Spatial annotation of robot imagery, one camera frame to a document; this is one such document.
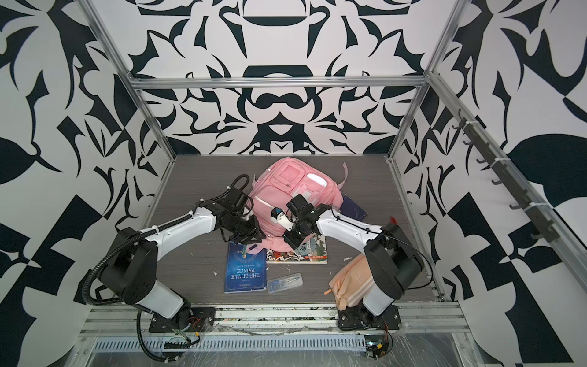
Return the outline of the blue Little Prince book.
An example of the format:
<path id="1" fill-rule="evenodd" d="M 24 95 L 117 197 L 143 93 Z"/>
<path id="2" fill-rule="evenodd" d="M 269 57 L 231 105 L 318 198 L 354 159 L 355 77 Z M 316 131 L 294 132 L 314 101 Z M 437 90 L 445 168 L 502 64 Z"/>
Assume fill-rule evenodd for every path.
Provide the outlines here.
<path id="1" fill-rule="evenodd" d="M 267 288 L 266 250 L 248 253 L 246 247 L 229 243 L 224 293 L 248 293 L 265 291 Z"/>

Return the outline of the pink school backpack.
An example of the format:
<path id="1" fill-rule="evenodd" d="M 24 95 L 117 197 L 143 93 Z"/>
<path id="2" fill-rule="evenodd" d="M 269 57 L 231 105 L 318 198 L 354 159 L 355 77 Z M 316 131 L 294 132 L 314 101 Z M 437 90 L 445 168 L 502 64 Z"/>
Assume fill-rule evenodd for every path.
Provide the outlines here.
<path id="1" fill-rule="evenodd" d="M 341 189 L 344 183 L 336 183 L 329 176 L 296 158 L 283 158 L 268 168 L 252 184 L 249 197 L 253 200 L 252 213 L 258 220 L 266 238 L 248 253 L 256 255 L 262 249 L 274 252 L 291 252 L 284 241 L 285 228 L 271 218 L 271 211 L 278 207 L 287 209 L 287 203 L 301 195 L 313 206 L 328 204 L 339 209 L 343 204 Z"/>

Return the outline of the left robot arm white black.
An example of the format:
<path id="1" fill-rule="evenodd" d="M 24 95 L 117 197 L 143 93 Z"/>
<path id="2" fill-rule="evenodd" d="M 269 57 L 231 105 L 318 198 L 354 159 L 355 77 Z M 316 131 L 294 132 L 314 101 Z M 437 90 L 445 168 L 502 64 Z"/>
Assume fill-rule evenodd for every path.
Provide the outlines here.
<path id="1" fill-rule="evenodd" d="M 189 241 L 219 232 L 225 243 L 257 245 L 265 238 L 239 175 L 220 195 L 200 202 L 187 214 L 142 231 L 124 229 L 109 252 L 86 276 L 82 298 L 98 306 L 122 302 L 167 320 L 188 315 L 189 302 L 157 279 L 157 264 Z"/>

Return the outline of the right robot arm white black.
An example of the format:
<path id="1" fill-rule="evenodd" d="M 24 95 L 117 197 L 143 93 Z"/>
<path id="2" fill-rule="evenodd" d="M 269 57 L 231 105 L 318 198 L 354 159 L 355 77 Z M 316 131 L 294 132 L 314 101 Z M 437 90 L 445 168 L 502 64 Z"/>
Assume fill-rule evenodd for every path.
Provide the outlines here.
<path id="1" fill-rule="evenodd" d="M 311 235 L 324 235 L 356 249 L 365 256 L 374 285 L 362 297 L 362 304 L 374 316 L 384 311 L 411 289 L 430 261 L 412 246 L 403 230 L 394 223 L 375 226 L 346 217 L 332 206 L 313 206 L 301 195 L 287 203 L 287 212 L 275 207 L 271 220 L 284 228 L 284 241 L 298 248 Z"/>

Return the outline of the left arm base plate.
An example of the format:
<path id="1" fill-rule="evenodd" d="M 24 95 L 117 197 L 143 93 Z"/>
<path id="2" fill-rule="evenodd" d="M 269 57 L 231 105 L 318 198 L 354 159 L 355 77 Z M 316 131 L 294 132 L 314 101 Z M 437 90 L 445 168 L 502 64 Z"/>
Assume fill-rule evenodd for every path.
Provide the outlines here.
<path id="1" fill-rule="evenodd" d="M 214 325 L 215 307 L 183 307 L 171 319 L 155 313 L 148 328 L 150 333 L 171 333 L 182 330 L 187 333 L 203 332 Z"/>

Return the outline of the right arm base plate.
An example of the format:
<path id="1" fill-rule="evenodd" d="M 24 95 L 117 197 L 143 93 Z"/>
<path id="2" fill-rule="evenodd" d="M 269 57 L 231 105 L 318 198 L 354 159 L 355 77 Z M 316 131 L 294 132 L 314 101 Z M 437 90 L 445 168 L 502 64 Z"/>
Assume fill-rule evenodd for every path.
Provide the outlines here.
<path id="1" fill-rule="evenodd" d="M 338 310 L 337 327 L 343 331 L 353 330 L 400 330 L 401 317 L 394 304 L 388 306 L 385 311 L 374 316 L 360 303 L 355 307 Z"/>

